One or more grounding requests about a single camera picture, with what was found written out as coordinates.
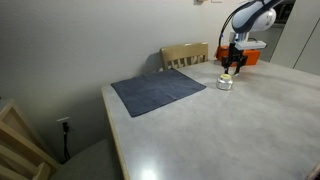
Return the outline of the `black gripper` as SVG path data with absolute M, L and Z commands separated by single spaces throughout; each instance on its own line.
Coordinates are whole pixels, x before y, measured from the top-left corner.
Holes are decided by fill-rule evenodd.
M 229 67 L 235 63 L 237 65 L 234 72 L 235 76 L 238 76 L 240 69 L 247 62 L 248 56 L 244 54 L 243 50 L 238 50 L 235 47 L 235 43 L 230 43 L 225 49 L 226 55 L 222 56 L 222 66 L 224 67 L 224 73 L 229 74 Z

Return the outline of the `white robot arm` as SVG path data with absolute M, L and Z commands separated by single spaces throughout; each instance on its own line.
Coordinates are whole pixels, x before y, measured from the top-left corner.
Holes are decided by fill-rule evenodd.
M 250 32 L 265 31 L 269 29 L 276 20 L 275 6 L 283 0 L 245 0 L 228 16 L 222 26 L 218 47 L 228 23 L 232 26 L 232 37 L 229 40 L 228 55 L 222 57 L 221 65 L 224 73 L 229 73 L 230 66 L 235 63 L 234 74 L 240 72 L 240 68 L 246 64 L 248 56 L 244 54 L 249 49 L 264 49 L 267 44 L 263 41 L 249 41 Z

